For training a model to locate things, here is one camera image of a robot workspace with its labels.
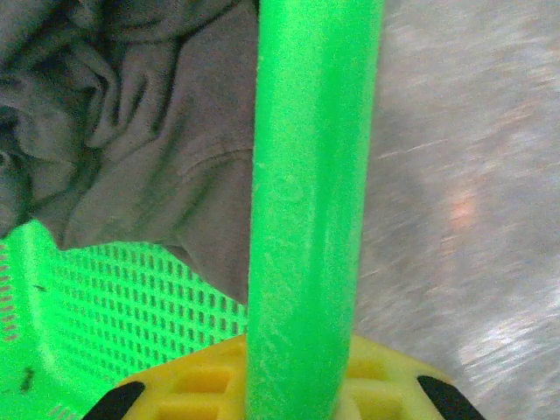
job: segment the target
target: green plastic basket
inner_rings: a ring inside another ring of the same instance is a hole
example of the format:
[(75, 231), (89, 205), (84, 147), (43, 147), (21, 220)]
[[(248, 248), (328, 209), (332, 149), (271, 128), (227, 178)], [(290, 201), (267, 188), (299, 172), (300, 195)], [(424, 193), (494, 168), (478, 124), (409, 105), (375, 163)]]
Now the green plastic basket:
[(77, 420), (123, 377), (243, 333), (246, 308), (158, 246), (0, 245), (0, 419)]

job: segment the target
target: concrete floor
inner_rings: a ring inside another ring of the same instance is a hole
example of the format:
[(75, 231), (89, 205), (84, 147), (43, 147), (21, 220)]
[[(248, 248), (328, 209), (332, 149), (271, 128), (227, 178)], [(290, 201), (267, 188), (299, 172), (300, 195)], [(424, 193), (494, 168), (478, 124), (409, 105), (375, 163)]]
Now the concrete floor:
[(387, 0), (356, 328), (560, 418), (560, 2)]

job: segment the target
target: green pole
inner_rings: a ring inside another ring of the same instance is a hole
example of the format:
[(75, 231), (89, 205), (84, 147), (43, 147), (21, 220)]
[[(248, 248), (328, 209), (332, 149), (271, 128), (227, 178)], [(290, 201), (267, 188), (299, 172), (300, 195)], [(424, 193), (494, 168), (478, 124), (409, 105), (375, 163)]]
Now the green pole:
[(352, 332), (381, 0), (262, 0), (248, 420), (326, 420)]

